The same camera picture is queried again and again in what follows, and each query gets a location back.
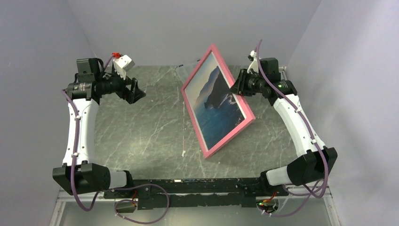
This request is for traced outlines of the pink wooden picture frame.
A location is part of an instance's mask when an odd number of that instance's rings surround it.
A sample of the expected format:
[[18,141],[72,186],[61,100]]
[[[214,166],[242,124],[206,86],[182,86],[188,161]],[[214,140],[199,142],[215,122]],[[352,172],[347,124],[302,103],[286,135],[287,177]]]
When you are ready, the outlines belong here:
[[230,92],[235,79],[211,44],[181,88],[204,158],[209,158],[255,120],[246,99]]

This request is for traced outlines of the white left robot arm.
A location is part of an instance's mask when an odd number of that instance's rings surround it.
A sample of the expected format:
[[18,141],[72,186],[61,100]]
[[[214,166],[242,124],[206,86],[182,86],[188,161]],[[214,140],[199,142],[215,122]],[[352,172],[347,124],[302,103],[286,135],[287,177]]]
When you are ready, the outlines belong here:
[[68,144],[62,166],[53,169],[52,177],[70,195],[116,189],[128,198],[135,191],[128,171],[110,171],[95,163],[95,121],[100,99],[114,93],[133,104],[146,96],[137,79],[127,76],[135,65],[128,55],[114,54],[110,62],[108,73],[99,58],[78,59],[74,81],[63,90],[70,117]]

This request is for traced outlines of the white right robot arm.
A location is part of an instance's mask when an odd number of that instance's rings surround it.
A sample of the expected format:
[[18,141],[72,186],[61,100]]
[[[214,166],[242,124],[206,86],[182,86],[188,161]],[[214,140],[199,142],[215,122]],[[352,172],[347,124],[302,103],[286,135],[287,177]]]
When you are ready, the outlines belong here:
[[277,186],[296,186],[327,179],[337,159],[337,151],[327,147],[310,124],[293,83],[284,80],[276,58],[249,56],[250,65],[242,69],[230,91],[250,97],[257,93],[269,101],[283,120],[294,143],[297,158],[285,167],[264,172],[259,190],[271,195]]

